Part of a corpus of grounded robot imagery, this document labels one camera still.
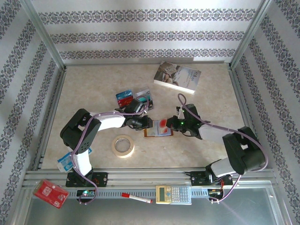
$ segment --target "colorful card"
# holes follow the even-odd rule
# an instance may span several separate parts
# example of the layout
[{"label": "colorful card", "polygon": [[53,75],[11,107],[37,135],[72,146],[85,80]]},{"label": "colorful card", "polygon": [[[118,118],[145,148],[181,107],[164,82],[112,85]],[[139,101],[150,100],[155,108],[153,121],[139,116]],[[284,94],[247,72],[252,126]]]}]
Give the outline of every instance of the colorful card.
[{"label": "colorful card", "polygon": [[131,89],[128,89],[126,91],[123,91],[119,94],[116,94],[117,100],[123,99],[123,98],[127,98],[129,96],[132,96],[132,91]]},{"label": "colorful card", "polygon": [[172,136],[173,131],[166,126],[167,119],[153,121],[153,127],[144,130],[144,137]]},{"label": "colorful card", "polygon": [[[92,149],[89,148],[88,151],[89,151],[89,155],[90,155],[92,152]],[[57,160],[57,162],[58,162],[57,167],[62,173],[69,172],[73,168],[73,164],[72,164],[71,157],[70,157],[70,152],[67,153],[64,157]]]},{"label": "colorful card", "polygon": [[122,108],[126,105],[129,105],[132,102],[132,100],[133,100],[133,96],[129,96],[129,97],[120,99],[120,100],[118,100],[118,105],[120,108]]}]

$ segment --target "white wall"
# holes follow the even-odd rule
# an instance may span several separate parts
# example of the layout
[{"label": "white wall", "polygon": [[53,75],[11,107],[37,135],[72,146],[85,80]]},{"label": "white wall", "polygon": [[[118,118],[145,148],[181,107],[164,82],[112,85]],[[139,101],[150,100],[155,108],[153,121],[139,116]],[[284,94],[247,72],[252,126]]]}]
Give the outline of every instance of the white wall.
[{"label": "white wall", "polygon": [[236,68],[293,224],[300,224],[299,0],[272,3]]},{"label": "white wall", "polygon": [[41,141],[58,67],[18,0],[0,0],[0,224]]},{"label": "white wall", "polygon": [[64,62],[230,62],[261,0],[35,0]]}]

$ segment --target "book cover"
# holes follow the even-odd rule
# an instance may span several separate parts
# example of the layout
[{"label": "book cover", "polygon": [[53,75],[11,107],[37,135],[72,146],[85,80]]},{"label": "book cover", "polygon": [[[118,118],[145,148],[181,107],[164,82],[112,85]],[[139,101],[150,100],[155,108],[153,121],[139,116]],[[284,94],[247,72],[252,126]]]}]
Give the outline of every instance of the book cover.
[{"label": "book cover", "polygon": [[154,76],[154,83],[194,94],[200,74],[199,70],[162,61]]}]

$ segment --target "masking tape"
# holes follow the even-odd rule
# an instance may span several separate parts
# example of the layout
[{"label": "masking tape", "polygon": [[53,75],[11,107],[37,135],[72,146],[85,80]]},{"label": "masking tape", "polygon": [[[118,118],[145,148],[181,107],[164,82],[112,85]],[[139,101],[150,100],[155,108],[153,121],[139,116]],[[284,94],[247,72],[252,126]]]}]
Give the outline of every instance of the masking tape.
[{"label": "masking tape", "polygon": [[[116,142],[119,139],[127,139],[130,142],[130,147],[125,152],[119,152],[116,150]],[[112,152],[119,158],[127,158],[132,155],[132,153],[135,151],[135,145],[131,137],[127,135],[119,135],[112,141]]]}]

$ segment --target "white marker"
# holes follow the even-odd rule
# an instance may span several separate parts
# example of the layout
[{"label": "white marker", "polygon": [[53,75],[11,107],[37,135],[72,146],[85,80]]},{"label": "white marker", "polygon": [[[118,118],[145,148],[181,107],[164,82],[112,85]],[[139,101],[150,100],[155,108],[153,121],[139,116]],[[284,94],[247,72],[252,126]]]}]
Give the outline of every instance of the white marker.
[{"label": "white marker", "polygon": [[153,201],[151,199],[140,198],[140,197],[137,197],[137,196],[134,196],[134,195],[130,195],[130,194],[127,194],[127,193],[122,193],[122,197],[136,199],[138,201],[142,201],[142,202],[145,202],[145,203],[153,203]]}]

